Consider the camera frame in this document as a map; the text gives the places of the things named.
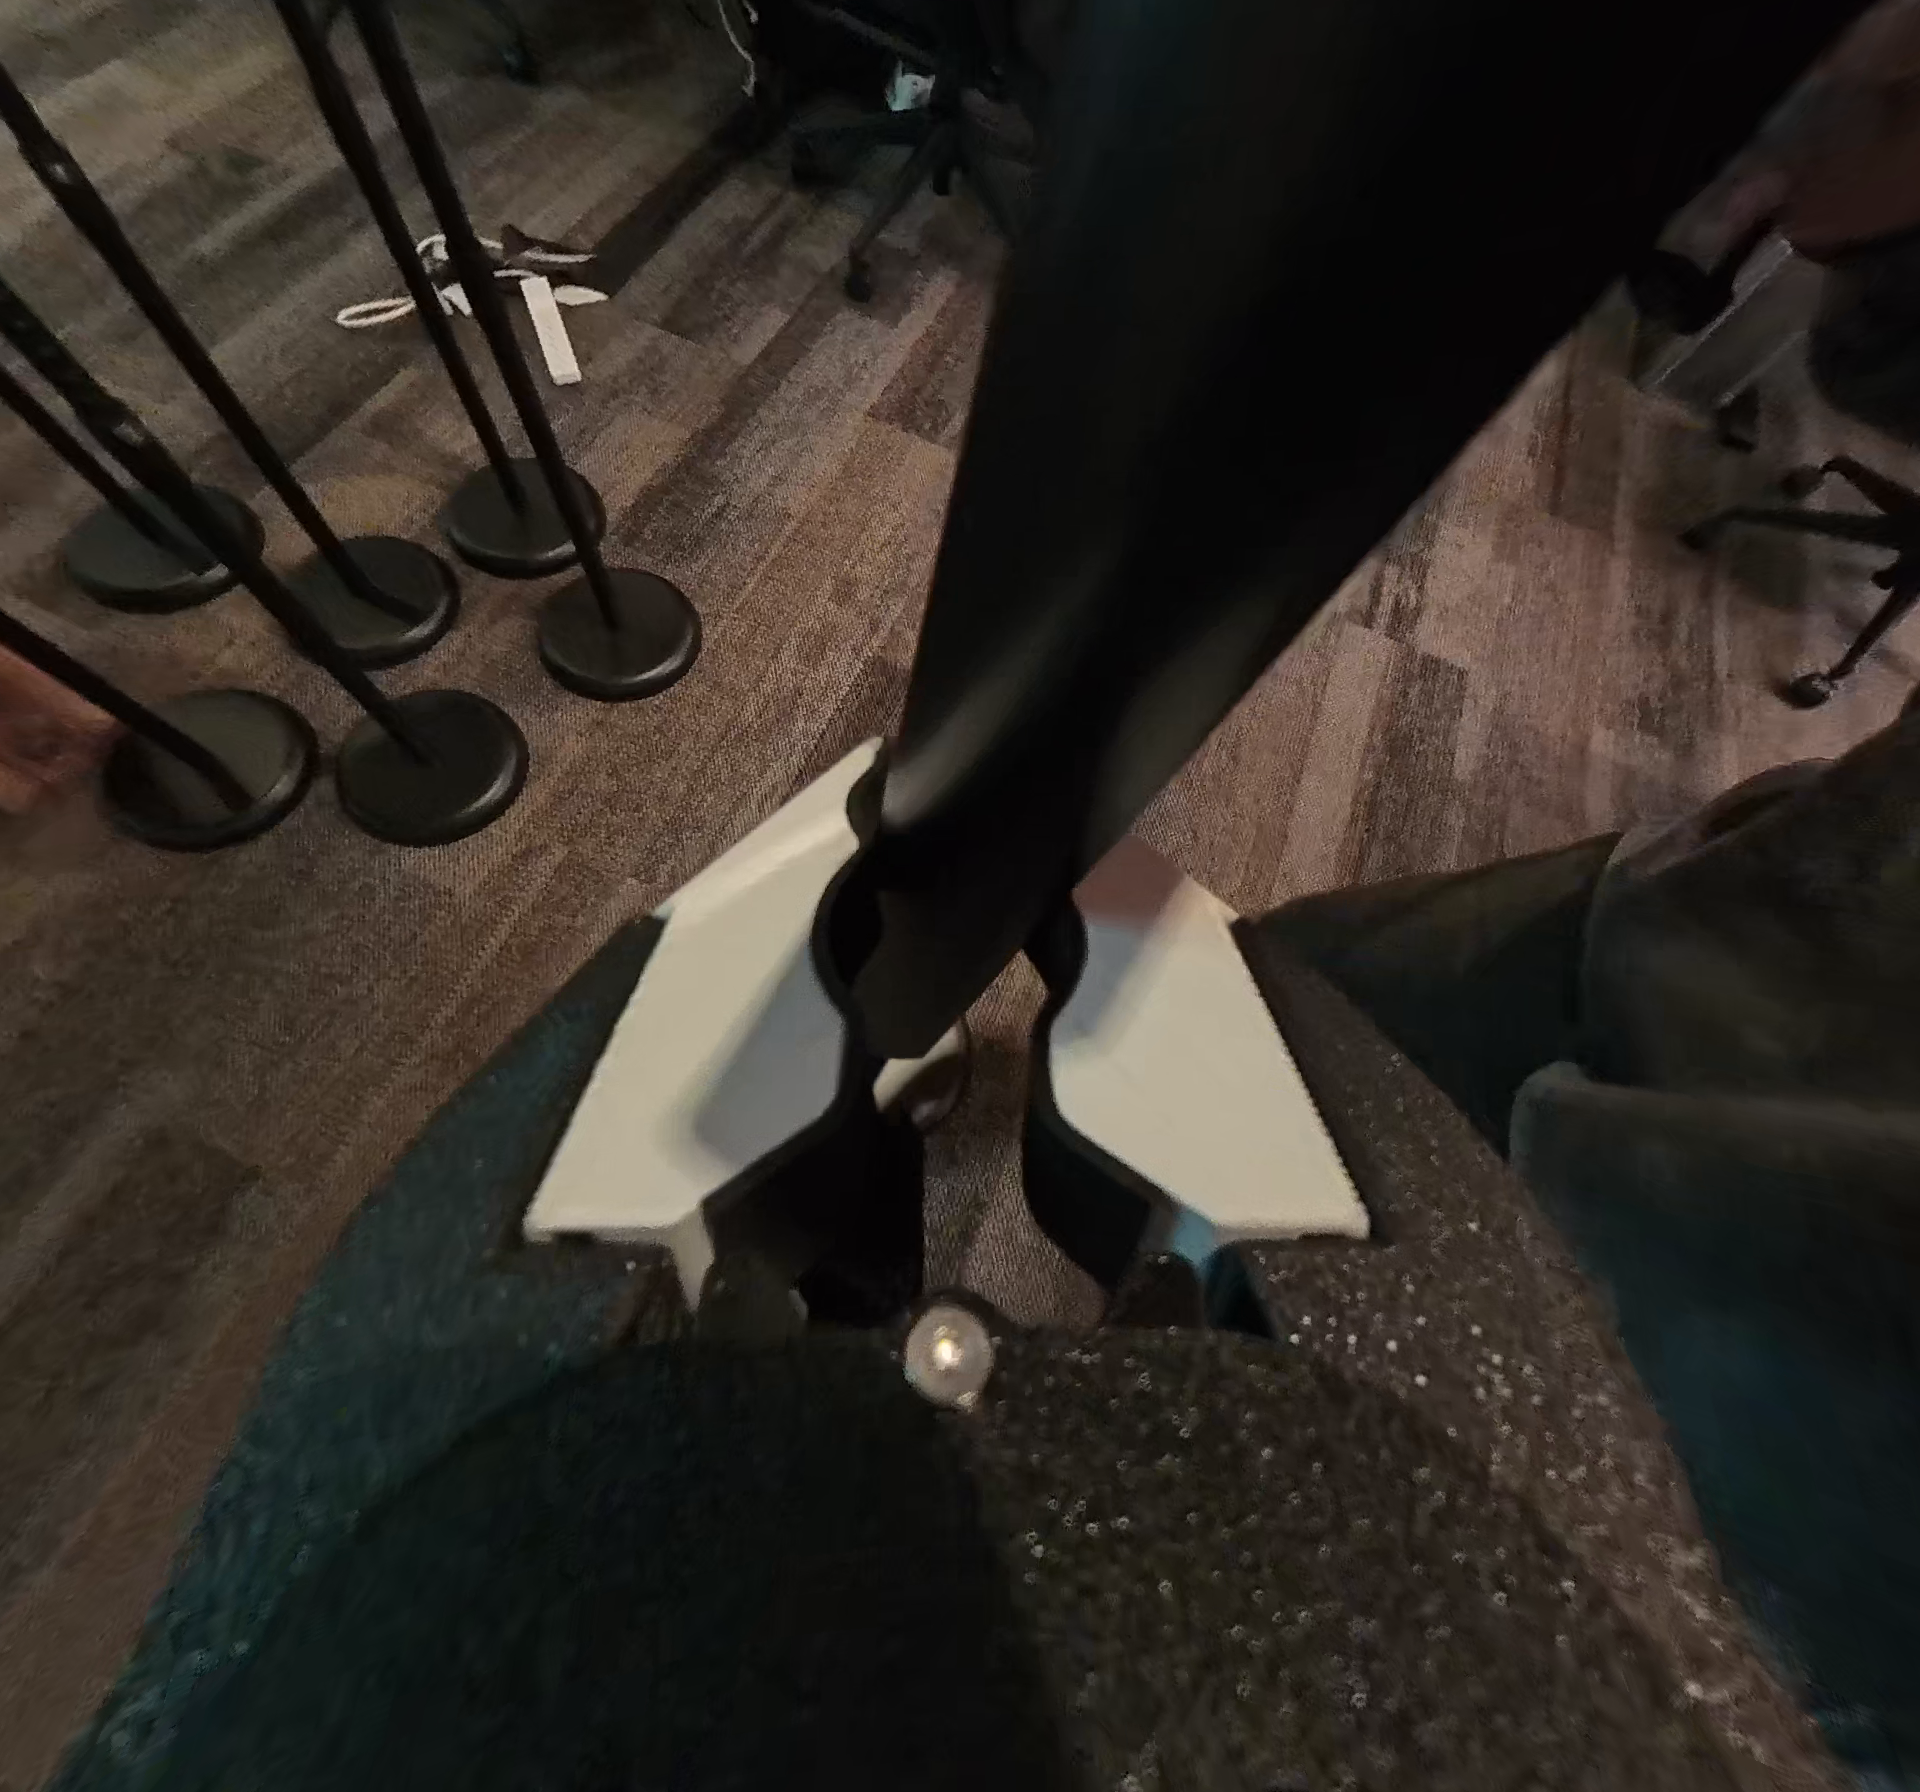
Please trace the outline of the black snap frame sign stand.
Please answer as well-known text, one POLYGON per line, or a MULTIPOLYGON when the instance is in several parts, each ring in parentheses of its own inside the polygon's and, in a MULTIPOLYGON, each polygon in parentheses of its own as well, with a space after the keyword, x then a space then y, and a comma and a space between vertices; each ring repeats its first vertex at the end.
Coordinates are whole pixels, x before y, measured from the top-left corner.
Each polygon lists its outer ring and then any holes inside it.
POLYGON ((1078 0, 877 828, 910 1060, 1877 0, 1078 0))

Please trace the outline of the person's right forearm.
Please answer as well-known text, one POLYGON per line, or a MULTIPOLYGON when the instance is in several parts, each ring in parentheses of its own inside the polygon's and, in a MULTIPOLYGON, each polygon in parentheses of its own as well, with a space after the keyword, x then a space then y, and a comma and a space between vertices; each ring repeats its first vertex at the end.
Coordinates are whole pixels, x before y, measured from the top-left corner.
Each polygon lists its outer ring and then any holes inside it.
POLYGON ((1295 898, 1248 940, 1338 990, 1491 1136, 1552 1063, 1917 1116, 1917 717, 1679 821, 1295 898))

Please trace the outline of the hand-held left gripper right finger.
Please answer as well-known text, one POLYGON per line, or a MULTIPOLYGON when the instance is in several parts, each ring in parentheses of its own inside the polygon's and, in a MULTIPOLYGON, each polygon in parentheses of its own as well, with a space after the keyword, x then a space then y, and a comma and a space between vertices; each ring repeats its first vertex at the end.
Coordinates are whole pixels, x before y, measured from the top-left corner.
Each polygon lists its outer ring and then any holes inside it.
POLYGON ((1099 1284, 1171 1255, 1368 1243, 1371 1214, 1242 943, 1242 919, 1135 836, 1028 953, 1024 1199, 1099 1284))

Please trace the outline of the group of floor sign stands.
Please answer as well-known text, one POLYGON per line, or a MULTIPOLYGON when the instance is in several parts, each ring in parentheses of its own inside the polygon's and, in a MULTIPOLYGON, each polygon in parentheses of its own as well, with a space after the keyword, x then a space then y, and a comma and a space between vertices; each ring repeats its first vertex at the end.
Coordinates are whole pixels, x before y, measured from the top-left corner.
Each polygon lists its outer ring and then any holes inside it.
MULTIPOLYGON (((387 237, 396 268, 409 280, 421 325, 487 452, 489 475, 475 492, 475 504, 500 504, 519 518, 524 536, 536 531, 538 512, 547 512, 567 533, 563 567, 575 569, 575 580, 541 605, 544 668, 567 691, 589 701, 635 702, 666 692, 699 661, 699 612, 672 580, 607 567, 601 550, 605 515, 587 481, 565 461, 541 389, 517 340, 500 270, 468 214, 388 4, 343 0, 443 230, 450 274, 532 445, 532 468, 511 458, 497 437, 444 297, 396 214, 367 126, 319 20, 307 0, 271 3, 309 75, 322 122, 387 237), (528 489, 528 469, 541 480, 541 492, 528 489)), ((497 705, 456 691, 424 691, 395 701, 342 655, 335 638, 272 573, 251 563, 238 569, 238 578, 285 638, 365 713, 363 725, 335 760, 336 797, 361 831, 388 844, 450 844, 484 831, 515 803, 532 754, 519 725, 497 705)))

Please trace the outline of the white power strip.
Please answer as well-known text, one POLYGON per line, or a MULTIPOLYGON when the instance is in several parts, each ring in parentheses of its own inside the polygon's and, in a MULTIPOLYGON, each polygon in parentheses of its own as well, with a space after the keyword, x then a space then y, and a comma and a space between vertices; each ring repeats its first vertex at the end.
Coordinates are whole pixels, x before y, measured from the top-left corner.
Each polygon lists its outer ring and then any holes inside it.
POLYGON ((584 375, 565 318, 560 292, 546 275, 528 275, 521 281, 521 294, 549 382, 554 387, 578 387, 584 375))

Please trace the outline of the wooden pillar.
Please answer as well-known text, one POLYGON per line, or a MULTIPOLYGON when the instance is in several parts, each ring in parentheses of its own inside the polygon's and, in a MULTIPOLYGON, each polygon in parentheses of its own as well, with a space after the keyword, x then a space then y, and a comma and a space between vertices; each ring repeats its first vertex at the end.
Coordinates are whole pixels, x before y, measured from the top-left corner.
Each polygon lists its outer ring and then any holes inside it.
POLYGON ((118 725, 3 649, 3 818, 24 821, 89 780, 118 725))

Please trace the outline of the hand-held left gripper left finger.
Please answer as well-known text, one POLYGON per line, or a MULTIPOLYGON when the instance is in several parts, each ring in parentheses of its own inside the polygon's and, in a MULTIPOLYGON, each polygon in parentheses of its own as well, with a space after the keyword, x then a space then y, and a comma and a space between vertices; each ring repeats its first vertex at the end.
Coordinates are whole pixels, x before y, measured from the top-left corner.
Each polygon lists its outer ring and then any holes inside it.
POLYGON ((813 962, 832 883, 860 854, 862 742, 656 911, 655 946, 523 1219, 532 1243, 663 1251, 705 1295, 721 1212, 839 1099, 847 1025, 813 962))

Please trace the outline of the person's torso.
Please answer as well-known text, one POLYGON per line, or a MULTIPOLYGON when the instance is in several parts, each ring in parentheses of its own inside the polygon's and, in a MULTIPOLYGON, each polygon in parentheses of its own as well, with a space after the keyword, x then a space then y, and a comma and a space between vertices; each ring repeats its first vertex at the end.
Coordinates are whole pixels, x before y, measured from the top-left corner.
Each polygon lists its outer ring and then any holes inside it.
POLYGON ((1860 1788, 1917 1788, 1917 1111, 1560 1061, 1523 1084, 1509 1160, 1824 1737, 1860 1788))

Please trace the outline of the grey trash bin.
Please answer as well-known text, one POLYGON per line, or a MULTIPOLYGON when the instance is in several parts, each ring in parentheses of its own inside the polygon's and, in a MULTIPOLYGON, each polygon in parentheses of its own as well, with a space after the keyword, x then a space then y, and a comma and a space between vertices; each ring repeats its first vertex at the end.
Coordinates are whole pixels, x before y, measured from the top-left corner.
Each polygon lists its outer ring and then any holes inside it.
POLYGON ((1717 266, 1706 295, 1718 312, 1684 332, 1639 317, 1633 327, 1631 387, 1671 416, 1752 452, 1760 439, 1764 389, 1805 348, 1824 300, 1828 268, 1780 236, 1761 236, 1717 266))

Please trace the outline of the person's right hand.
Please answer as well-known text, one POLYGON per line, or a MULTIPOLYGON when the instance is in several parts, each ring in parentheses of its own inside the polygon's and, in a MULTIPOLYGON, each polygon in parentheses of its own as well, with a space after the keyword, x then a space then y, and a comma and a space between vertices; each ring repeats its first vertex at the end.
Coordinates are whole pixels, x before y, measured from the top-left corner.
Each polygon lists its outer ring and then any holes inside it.
POLYGON ((1729 168, 1721 225, 1820 265, 1917 230, 1918 0, 1877 3, 1780 102, 1729 168))

